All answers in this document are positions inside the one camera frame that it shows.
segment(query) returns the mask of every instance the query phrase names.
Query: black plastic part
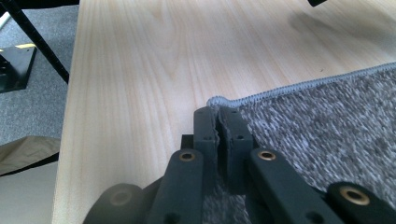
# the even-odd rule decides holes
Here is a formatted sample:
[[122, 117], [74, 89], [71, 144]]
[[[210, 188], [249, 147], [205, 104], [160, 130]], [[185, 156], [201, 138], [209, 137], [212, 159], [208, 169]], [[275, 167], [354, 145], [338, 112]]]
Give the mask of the black plastic part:
[[245, 207], [252, 224], [274, 224], [274, 217], [251, 179], [247, 184]]
[[370, 190], [356, 184], [331, 184], [328, 187], [326, 201], [345, 223], [396, 223], [396, 212], [386, 202], [378, 199]]
[[154, 200], [157, 196], [157, 192], [160, 188], [162, 180], [162, 177], [159, 178], [158, 180], [152, 182], [150, 185], [145, 187], [142, 191], [144, 195], [144, 200], [140, 204], [140, 211], [143, 213], [145, 219], [147, 219], [147, 217], [149, 216], [149, 211], [151, 210], [151, 206], [154, 204]]
[[309, 4], [310, 4], [312, 7], [316, 7], [316, 6], [318, 6], [318, 5], [320, 5], [320, 4], [324, 3], [324, 2], [326, 2], [326, 0], [308, 0], [308, 2], [309, 2]]
[[12, 47], [0, 52], [0, 93], [26, 89], [35, 52], [34, 47]]
[[194, 148], [194, 135], [193, 134], [182, 134], [180, 149], [183, 148]]
[[219, 171], [231, 194], [246, 193], [246, 161], [254, 140], [247, 123], [234, 108], [219, 110]]
[[193, 148], [204, 155], [204, 194], [210, 194], [216, 184], [218, 173], [219, 138], [216, 117], [210, 107], [194, 112]]
[[319, 197], [324, 201], [326, 200], [326, 192], [321, 191], [320, 189], [311, 187], [318, 195]]
[[101, 195], [85, 217], [84, 224], [143, 223], [143, 199], [143, 191], [138, 186], [118, 184]]
[[275, 223], [343, 223], [280, 153], [254, 149], [249, 172]]
[[64, 82], [69, 82], [69, 73], [66, 71], [64, 66], [61, 64], [55, 53], [52, 51], [47, 42], [43, 39], [41, 34], [33, 26], [33, 24], [27, 19], [25, 14], [22, 12], [20, 7], [13, 0], [0, 0], [0, 3], [8, 11], [9, 15], [14, 21], [21, 27], [21, 29], [29, 36], [29, 38], [35, 43], [38, 49], [47, 58], [52, 67], [58, 72], [59, 76]]
[[175, 152], [151, 207], [148, 224], [201, 224], [203, 155], [194, 149]]

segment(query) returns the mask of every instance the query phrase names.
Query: gray floor carpet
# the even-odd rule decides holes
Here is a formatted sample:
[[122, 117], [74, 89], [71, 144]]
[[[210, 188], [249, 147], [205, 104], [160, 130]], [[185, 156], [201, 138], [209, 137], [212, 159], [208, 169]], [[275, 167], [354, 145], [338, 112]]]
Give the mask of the gray floor carpet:
[[[260, 145], [281, 152], [310, 186], [357, 183], [396, 208], [395, 96], [392, 63], [208, 104], [236, 107]], [[243, 201], [219, 187], [205, 199], [205, 223], [249, 223]]]
[[[24, 10], [69, 71], [78, 6]], [[32, 43], [14, 20], [0, 30], [0, 49]], [[37, 52], [26, 90], [0, 94], [0, 145], [26, 135], [61, 137], [67, 85]]]

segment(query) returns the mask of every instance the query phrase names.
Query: wooden table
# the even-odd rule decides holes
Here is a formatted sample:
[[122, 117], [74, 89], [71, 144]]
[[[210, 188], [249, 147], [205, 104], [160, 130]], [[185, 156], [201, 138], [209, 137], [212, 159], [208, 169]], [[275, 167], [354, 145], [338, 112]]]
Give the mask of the wooden table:
[[395, 61], [393, 0], [81, 0], [53, 222], [163, 175], [212, 96]]

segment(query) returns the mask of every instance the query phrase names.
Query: tan cloth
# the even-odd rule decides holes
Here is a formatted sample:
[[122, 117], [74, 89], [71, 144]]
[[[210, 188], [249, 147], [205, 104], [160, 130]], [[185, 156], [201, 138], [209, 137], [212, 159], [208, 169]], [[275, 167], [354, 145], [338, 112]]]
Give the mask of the tan cloth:
[[50, 224], [58, 162], [0, 177], [1, 224]]
[[0, 175], [44, 160], [59, 152], [60, 145], [60, 139], [40, 136], [27, 136], [2, 145]]

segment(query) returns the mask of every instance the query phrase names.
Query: screw hole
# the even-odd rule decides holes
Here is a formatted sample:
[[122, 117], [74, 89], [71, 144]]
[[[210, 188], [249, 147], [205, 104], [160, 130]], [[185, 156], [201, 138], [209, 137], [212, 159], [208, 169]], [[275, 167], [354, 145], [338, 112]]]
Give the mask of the screw hole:
[[180, 216], [176, 213], [168, 213], [163, 219], [163, 224], [177, 224], [180, 221]]
[[270, 151], [261, 151], [259, 152], [259, 157], [265, 161], [273, 161], [276, 155]]
[[132, 199], [132, 193], [128, 189], [121, 189], [110, 197], [110, 202], [114, 206], [122, 206]]
[[320, 214], [316, 213], [316, 212], [308, 212], [308, 213], [305, 214], [305, 217], [312, 224], [324, 223], [323, 217]]
[[191, 152], [181, 153], [179, 156], [181, 161], [193, 161], [195, 159], [195, 155]]
[[370, 203], [369, 197], [358, 189], [348, 186], [341, 187], [340, 193], [345, 199], [347, 199], [351, 203], [357, 205], [367, 205]]

